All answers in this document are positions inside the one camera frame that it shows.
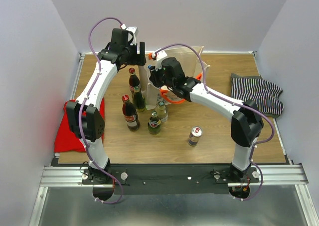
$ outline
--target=orange strap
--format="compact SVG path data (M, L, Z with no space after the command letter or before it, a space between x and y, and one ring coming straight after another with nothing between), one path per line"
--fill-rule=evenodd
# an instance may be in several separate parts
M203 73L200 73L200 74L196 77L196 79L197 79L197 80L201 80L202 76L203 76ZM168 99L168 97L165 95L166 93L168 93L168 90L162 90L162 89L160 90L160 95L161 95L161 97L162 97L164 100L166 100L167 102L169 102L169 103L172 103L172 104L181 104L181 103L184 103L184 102L185 102L185 99L182 99L182 100L180 100L180 101L172 101L172 100Z

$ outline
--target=white wall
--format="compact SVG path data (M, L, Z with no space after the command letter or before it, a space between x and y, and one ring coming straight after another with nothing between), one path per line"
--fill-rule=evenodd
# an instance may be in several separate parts
M319 1L287 0L257 60L261 75L283 88L278 119L288 156L305 168L319 210Z
M0 225L28 225L78 53L51 0L0 1Z
M89 52L87 35L106 16L139 28L146 50L171 43L204 45L205 50L257 50L286 0L52 0L78 51ZM110 41L108 22L96 28L93 45Z

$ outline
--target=wooden tabletop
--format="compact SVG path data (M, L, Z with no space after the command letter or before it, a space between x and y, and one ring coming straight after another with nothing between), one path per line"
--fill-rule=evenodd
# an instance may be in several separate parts
M258 71L252 55L203 55L211 65L207 85L223 94L230 95L230 74L256 76ZM78 97L89 81L96 60L86 55L82 66L75 97ZM185 102L168 106L168 120L162 124L158 135L148 132L150 111L139 113L141 127L136 132L128 130L122 114L124 94L129 90L128 67L112 80L105 97L104 150L111 163L230 163L234 155L234 142L230 137L230 122L218 113L195 103ZM265 122L260 140L271 134ZM193 126L200 126L203 135L196 147L189 146L187 139ZM257 163L283 163L284 154L276 134L268 143L259 145L253 159ZM88 160L85 153L60 154L61 164L80 164Z

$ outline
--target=red fabric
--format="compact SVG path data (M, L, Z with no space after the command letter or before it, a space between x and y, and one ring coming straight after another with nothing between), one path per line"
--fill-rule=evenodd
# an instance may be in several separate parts
M66 116L65 107L67 102L65 102L63 111L64 115L56 134L55 142L54 142L54 152L66 152L66 151L77 151L77 152L85 152L84 147L80 140L75 137L75 135L70 131L68 125L68 118ZM101 106L100 106L100 114L104 119L104 98L102 98Z

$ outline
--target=black and white striped fabric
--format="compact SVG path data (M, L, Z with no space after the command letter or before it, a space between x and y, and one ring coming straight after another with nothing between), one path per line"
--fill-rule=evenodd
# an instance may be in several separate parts
M278 99L282 89L276 84L261 77L239 77L231 75L231 97L246 101L254 100L259 111L267 116L278 117L281 115L284 105Z

